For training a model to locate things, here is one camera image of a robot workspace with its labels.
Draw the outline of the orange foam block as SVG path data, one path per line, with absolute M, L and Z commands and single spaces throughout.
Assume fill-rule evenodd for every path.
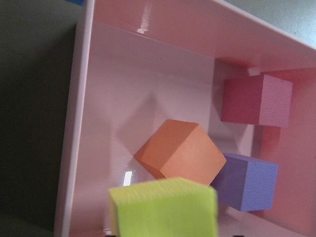
M 207 186 L 227 161 L 200 124 L 172 119 L 134 157 L 156 179 L 181 177 Z

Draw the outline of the yellow foam block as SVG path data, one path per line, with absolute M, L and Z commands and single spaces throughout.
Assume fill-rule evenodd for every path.
M 111 230 L 117 237 L 216 237 L 217 193 L 184 178 L 109 189 Z

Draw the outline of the pink foam block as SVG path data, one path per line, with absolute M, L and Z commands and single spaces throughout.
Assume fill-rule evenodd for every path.
M 293 83 L 269 75 L 227 79 L 221 121 L 288 127 Z

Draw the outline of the purple foam block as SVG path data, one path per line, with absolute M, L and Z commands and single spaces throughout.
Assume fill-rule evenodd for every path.
M 227 161 L 211 183 L 218 200 L 239 211 L 270 209 L 278 164 L 238 154 L 224 157 Z

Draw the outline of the pink plastic bin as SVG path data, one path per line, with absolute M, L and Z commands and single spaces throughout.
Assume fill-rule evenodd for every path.
M 222 122 L 224 81 L 293 83 L 286 128 Z M 316 234 L 316 49 L 222 0 L 87 0 L 77 24 L 54 235 L 102 237 L 108 189 L 150 180 L 134 159 L 166 119 L 225 153 L 279 165 L 273 207 L 220 205 L 219 235 Z

